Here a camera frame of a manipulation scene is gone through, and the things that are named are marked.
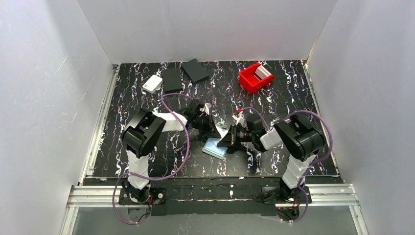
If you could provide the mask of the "red plastic bin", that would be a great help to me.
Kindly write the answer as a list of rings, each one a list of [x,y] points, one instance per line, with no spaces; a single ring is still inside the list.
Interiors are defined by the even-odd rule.
[[[259,62],[254,63],[253,65],[249,66],[248,68],[240,71],[239,74],[239,84],[244,88],[249,94],[256,93],[258,90],[268,86],[271,82],[275,79],[275,76],[272,74],[271,76],[259,80],[255,75],[254,72],[258,66],[262,65]]]

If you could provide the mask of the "mint green card holder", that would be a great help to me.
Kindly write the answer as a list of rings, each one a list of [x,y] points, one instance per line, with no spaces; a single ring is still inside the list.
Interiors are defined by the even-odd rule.
[[[204,145],[204,147],[202,148],[202,152],[211,156],[211,157],[215,157],[219,160],[223,160],[226,156],[227,153],[227,148],[226,147],[218,147],[217,144],[219,143],[219,141],[227,134],[228,132],[228,125],[225,124],[224,122],[219,122],[216,124],[216,128],[220,134],[220,137],[218,138],[214,138],[214,137],[209,137]]]

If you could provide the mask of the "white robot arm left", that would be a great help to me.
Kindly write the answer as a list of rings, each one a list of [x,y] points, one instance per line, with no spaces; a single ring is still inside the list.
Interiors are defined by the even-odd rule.
[[[148,158],[163,132],[190,131],[196,129],[202,137],[220,138],[210,104],[193,99],[187,107],[177,113],[158,113],[139,109],[121,134],[128,156],[129,172],[126,186],[138,190],[149,184]]]

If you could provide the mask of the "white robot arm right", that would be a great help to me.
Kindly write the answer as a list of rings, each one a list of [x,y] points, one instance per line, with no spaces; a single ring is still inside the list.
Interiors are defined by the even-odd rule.
[[[269,130],[263,126],[260,115],[248,115],[242,125],[231,125],[227,134],[220,139],[217,146],[233,148],[242,142],[250,142],[260,152],[266,152],[283,144],[289,152],[289,162],[279,187],[286,193],[298,189],[305,182],[305,173],[317,153],[326,145],[323,131],[312,122],[303,119],[301,114],[321,117],[314,112],[300,110],[290,114],[286,119],[276,123]]]

